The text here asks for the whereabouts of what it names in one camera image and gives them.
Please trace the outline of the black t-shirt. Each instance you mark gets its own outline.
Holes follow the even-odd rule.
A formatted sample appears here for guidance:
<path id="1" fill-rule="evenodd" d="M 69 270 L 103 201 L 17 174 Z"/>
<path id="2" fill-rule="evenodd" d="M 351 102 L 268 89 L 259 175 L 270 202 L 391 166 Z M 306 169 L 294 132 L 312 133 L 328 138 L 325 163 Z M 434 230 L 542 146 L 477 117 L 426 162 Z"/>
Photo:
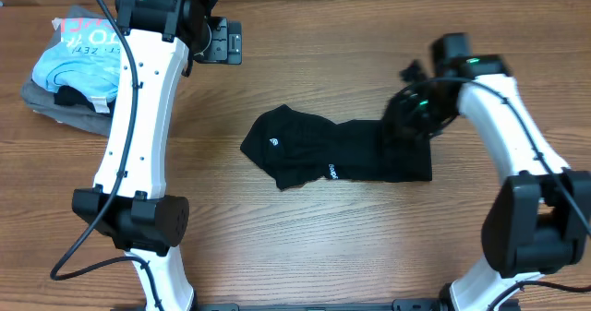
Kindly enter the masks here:
<path id="1" fill-rule="evenodd" d="M 428 182 L 430 145 L 388 139 L 381 120 L 336 124 L 283 104 L 262 114 L 241 151 L 285 190 L 315 181 Z"/>

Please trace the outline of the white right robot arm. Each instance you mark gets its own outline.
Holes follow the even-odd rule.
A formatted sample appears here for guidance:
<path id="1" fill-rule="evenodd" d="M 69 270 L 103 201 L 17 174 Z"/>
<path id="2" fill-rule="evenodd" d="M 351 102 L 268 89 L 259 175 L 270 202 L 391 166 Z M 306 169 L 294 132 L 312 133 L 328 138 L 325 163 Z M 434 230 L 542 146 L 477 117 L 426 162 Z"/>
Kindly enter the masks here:
<path id="1" fill-rule="evenodd" d="M 481 259 L 446 284 L 430 309 L 516 310 L 513 295 L 527 286 L 565 291 L 543 278 L 583 258 L 590 173 L 572 169 L 544 139 L 500 56 L 434 62 L 434 77 L 418 61 L 401 71 L 406 86 L 386 108 L 385 141 L 415 147 L 461 115 L 480 135 L 501 189 L 481 228 Z"/>

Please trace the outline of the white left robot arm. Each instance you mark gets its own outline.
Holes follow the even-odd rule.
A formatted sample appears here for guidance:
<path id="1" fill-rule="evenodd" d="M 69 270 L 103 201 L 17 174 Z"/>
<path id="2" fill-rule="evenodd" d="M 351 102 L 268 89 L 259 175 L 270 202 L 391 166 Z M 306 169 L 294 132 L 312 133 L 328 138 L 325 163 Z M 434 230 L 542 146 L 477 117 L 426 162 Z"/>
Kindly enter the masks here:
<path id="1" fill-rule="evenodd" d="M 217 2 L 115 0 L 122 39 L 115 112 L 93 185 L 74 192 L 72 209 L 133 263 L 149 310 L 198 306 L 180 251 L 189 204 L 166 192 L 165 152 L 179 80 L 196 63 L 242 61 L 241 25 L 214 16 Z"/>

